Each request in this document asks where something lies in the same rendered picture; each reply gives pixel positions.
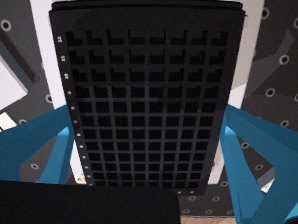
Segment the dark grey perforated base plate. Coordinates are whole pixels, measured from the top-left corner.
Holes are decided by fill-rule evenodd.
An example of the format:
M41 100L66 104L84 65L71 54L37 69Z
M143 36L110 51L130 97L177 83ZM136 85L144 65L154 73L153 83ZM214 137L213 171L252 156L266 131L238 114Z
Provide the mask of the dark grey perforated base plate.
M30 0L0 0L0 40L34 84L0 110L19 125L54 110ZM298 0L265 0L241 110L298 132ZM237 134L236 134L237 135ZM237 135L257 180L273 165ZM19 169L21 182L37 183L57 136ZM225 164L205 196L178 196L181 217L235 218Z

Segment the white n1 label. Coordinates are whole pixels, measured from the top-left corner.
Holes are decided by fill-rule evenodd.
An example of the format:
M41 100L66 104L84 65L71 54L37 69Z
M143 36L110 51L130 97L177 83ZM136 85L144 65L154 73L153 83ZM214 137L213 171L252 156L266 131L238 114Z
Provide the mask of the white n1 label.
M0 131L3 131L15 125L18 125L18 124L12 119L12 117L6 111L0 114Z

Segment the black well plate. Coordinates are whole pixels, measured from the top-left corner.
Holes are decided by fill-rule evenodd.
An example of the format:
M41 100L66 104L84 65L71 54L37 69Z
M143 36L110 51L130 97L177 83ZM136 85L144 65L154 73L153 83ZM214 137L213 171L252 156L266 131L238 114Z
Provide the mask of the black well plate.
M68 0L51 7L86 184L205 195L239 53L243 4Z

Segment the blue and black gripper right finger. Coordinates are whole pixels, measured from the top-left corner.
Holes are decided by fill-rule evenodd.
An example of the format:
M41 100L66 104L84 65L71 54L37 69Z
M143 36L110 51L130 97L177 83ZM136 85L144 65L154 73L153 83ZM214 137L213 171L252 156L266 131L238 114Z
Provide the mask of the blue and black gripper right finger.
M265 197L236 134L274 166ZM298 132L228 104L219 137L236 224L285 224L298 218Z

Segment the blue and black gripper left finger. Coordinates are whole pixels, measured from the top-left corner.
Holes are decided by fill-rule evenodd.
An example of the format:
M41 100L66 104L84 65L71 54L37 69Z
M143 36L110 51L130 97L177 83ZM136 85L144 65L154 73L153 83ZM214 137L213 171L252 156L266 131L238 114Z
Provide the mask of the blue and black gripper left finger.
M57 134L48 163L37 183L66 184L75 138L66 104L0 131L0 180L20 181L21 165Z

